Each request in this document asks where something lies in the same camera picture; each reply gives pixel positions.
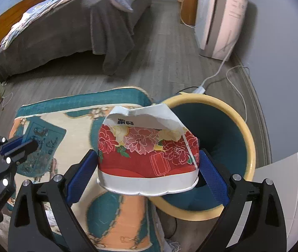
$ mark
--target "paper container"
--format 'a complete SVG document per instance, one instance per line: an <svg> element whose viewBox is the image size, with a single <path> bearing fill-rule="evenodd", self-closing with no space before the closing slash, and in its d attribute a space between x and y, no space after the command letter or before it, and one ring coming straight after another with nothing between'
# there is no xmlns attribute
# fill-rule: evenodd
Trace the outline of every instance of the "paper container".
<svg viewBox="0 0 298 252"><path fill-rule="evenodd" d="M198 140L165 104L116 106L98 139L97 182L111 192L161 196L198 182Z"/></svg>

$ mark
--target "wooden nightstand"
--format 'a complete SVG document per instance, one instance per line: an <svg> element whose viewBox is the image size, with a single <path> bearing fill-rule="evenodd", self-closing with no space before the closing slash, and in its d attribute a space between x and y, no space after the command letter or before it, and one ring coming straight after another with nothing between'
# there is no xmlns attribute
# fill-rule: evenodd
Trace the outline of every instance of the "wooden nightstand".
<svg viewBox="0 0 298 252"><path fill-rule="evenodd" d="M188 25L196 24L198 0L184 0L181 16L183 21Z"/></svg>

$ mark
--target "wooden floor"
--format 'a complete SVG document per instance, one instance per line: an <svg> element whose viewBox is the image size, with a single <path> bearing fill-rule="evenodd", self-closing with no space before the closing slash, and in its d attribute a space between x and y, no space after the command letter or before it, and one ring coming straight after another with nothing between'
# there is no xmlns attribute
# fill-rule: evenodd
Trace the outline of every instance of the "wooden floor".
<svg viewBox="0 0 298 252"><path fill-rule="evenodd" d="M198 55L194 30L180 24L176 1L153 0L134 33L136 46L114 76L103 74L103 56L88 51L50 61L33 71L11 77L5 95L12 92L13 98L3 110L0 106L0 133L9 134L16 111L24 104L125 85L139 86L159 102L181 89L199 86L206 77L218 70L221 63ZM244 118L242 99L225 76L227 69L232 66L232 62L225 63L219 75L205 84L206 94L228 103ZM229 77L245 97L247 124L257 149L257 167L264 166L263 139L254 100L240 70L231 71ZM159 214L168 236L174 230L175 221L164 213ZM179 220L172 239L182 244L182 252L193 252L214 223L215 220Z"/></svg>

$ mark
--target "trash can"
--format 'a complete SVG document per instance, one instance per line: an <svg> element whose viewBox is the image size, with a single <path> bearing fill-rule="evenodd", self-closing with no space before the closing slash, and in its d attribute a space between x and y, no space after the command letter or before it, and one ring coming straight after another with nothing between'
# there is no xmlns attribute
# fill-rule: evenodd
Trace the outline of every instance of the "trash can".
<svg viewBox="0 0 298 252"><path fill-rule="evenodd" d="M181 93L163 103L200 140L212 158L251 181L255 172L255 145L242 117L223 101L201 94ZM151 197L165 213L183 220L203 221L218 217L223 206L207 185L187 192Z"/></svg>

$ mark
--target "gray bed skirt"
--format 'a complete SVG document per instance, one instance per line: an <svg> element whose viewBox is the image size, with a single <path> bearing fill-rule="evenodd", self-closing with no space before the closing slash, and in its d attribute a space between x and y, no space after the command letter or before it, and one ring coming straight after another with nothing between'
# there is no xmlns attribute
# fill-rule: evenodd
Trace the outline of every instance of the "gray bed skirt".
<svg viewBox="0 0 298 252"><path fill-rule="evenodd" d="M105 54L103 71L113 75L134 47L133 27L151 0L135 0L133 13L108 0L71 0L30 24L6 50L0 48L0 76L28 72L50 60L92 50Z"/></svg>

